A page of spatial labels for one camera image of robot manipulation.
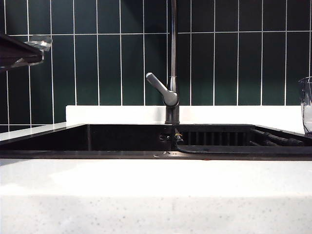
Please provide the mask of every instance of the faucet spout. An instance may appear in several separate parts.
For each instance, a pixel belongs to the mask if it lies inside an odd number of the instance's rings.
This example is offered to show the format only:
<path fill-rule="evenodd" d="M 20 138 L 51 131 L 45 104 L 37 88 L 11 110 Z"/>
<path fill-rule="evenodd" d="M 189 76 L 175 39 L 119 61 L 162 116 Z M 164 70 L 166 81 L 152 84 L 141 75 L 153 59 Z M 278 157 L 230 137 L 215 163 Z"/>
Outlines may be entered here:
<path fill-rule="evenodd" d="M 166 88 L 153 73 L 146 74 L 146 79 L 164 97 L 166 104 L 166 124 L 179 124 L 179 91 L 176 78 L 176 39 L 177 39 L 177 7 L 176 0 L 171 0 L 171 76 Z"/>

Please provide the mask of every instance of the sink basin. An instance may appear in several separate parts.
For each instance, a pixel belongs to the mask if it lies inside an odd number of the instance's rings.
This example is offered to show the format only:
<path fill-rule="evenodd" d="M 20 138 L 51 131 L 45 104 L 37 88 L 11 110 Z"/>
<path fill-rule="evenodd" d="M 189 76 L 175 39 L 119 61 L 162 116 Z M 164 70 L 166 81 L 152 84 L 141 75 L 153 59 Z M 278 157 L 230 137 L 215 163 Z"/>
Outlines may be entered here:
<path fill-rule="evenodd" d="M 248 124 L 85 124 L 2 141 L 0 157 L 310 160 L 312 138 Z"/>

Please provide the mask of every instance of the metal grate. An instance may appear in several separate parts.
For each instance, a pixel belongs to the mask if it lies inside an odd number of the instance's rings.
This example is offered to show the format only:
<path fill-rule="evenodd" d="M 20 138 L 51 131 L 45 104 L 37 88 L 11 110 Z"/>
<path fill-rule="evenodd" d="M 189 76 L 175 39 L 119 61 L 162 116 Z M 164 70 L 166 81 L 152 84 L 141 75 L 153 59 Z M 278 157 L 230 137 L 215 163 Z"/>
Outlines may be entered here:
<path fill-rule="evenodd" d="M 246 132 L 181 132 L 185 145 L 247 145 Z"/>

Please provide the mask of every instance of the faucet base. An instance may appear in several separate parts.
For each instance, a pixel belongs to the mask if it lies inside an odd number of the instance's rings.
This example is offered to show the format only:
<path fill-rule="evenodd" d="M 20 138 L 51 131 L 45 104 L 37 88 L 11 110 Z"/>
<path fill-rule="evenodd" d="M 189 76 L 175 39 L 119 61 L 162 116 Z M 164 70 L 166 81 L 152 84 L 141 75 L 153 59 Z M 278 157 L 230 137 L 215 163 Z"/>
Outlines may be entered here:
<path fill-rule="evenodd" d="M 180 124 L 179 106 L 166 106 L 166 121 L 165 124 Z"/>

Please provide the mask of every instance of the white grout line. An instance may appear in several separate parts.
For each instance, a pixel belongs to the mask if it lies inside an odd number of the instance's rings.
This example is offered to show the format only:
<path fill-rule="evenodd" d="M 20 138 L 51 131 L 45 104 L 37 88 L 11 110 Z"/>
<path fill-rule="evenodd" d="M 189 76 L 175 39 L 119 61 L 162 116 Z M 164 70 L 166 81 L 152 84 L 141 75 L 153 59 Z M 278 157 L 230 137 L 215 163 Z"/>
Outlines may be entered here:
<path fill-rule="evenodd" d="M 192 0 L 190 0 L 190 106 L 192 105 Z"/>
<path fill-rule="evenodd" d="M 166 76 L 166 85 L 168 85 L 168 0 L 166 0 L 166 70 L 167 70 L 167 76 Z"/>
<path fill-rule="evenodd" d="M 236 76 L 236 105 L 239 97 L 239 0 L 237 0 L 237 76 Z"/>
<path fill-rule="evenodd" d="M 215 1 L 214 0 L 214 82 L 213 82 L 213 106 L 215 105 Z"/>
<path fill-rule="evenodd" d="M 27 39 L 29 40 L 29 4 L 26 0 L 27 6 Z M 32 127 L 32 118 L 31 118 L 31 85 L 30 85 L 30 66 L 28 66 L 28 89 L 29 89 L 29 117 L 30 117 L 30 127 Z"/>
<path fill-rule="evenodd" d="M 287 94 L 287 1 L 286 0 L 286 14 L 285 14 L 285 86 L 284 86 L 284 105 L 286 106 Z"/>
<path fill-rule="evenodd" d="M 3 0 L 3 8 L 4 8 L 4 33 L 6 34 L 6 5 L 5 0 Z M 8 71 L 6 73 L 6 105 L 7 105 L 7 118 L 8 118 L 8 132 L 10 131 L 10 106 L 9 106 L 9 74 Z"/>
<path fill-rule="evenodd" d="M 10 108 L 9 108 L 9 75 L 6 71 L 6 104 L 7 104 L 7 112 L 8 112 L 8 131 L 10 131 Z"/>
<path fill-rule="evenodd" d="M 260 105 L 262 106 L 263 95 L 263 0 L 261 1 L 261 82 L 260 82 Z"/>
<path fill-rule="evenodd" d="M 122 106 L 122 43 L 121 43 L 121 0 L 119 0 L 119 46 L 120 46 L 120 105 Z"/>
<path fill-rule="evenodd" d="M 6 5 L 5 5 L 5 0 L 3 0 L 3 10 L 4 10 L 4 34 L 6 34 Z"/>
<path fill-rule="evenodd" d="M 99 92 L 99 58 L 98 58 L 98 0 L 96 0 L 96 17 L 97 17 L 97 104 L 100 102 Z"/>
<path fill-rule="evenodd" d="M 239 31 L 239 33 L 285 33 L 285 30 L 275 30 L 275 31 Z M 287 33 L 304 33 L 304 32 L 310 32 L 310 30 L 287 30 Z M 180 32 L 178 34 L 214 34 L 214 33 L 238 33 L 238 31 L 221 31 L 221 32 Z M 143 33 L 121 33 L 122 35 L 143 35 Z M 169 32 L 164 33 L 144 33 L 145 35 L 168 35 Z M 15 34 L 15 35 L 9 35 L 11 37 L 26 37 L 26 36 L 32 36 L 33 34 Z M 51 34 L 36 34 L 38 36 L 50 36 Z M 120 33 L 67 33 L 67 34 L 52 34 L 53 36 L 96 36 L 96 35 L 120 35 Z"/>
<path fill-rule="evenodd" d="M 26 125 L 29 125 L 29 124 L 0 124 L 0 126 L 26 126 Z M 47 123 L 47 124 L 32 124 L 32 126 L 42 126 L 42 125 L 50 125 L 50 123 Z"/>
<path fill-rule="evenodd" d="M 310 1 L 309 77 L 311 76 L 311 20 L 312 20 L 312 0 Z"/>
<path fill-rule="evenodd" d="M 52 0 L 50 0 L 50 32 L 52 39 Z M 53 46 L 51 45 L 51 85 L 52 85 L 52 122 L 54 124 L 54 81 L 53 81 Z"/>
<path fill-rule="evenodd" d="M 145 90 L 145 14 L 144 14 L 144 0 L 143 4 L 143 105 L 146 104 L 146 90 Z"/>
<path fill-rule="evenodd" d="M 75 0 L 73 0 L 73 39 L 74 39 L 74 77 L 75 77 L 75 105 L 77 106 L 77 72 L 76 72 L 76 37 L 75 37 Z"/>

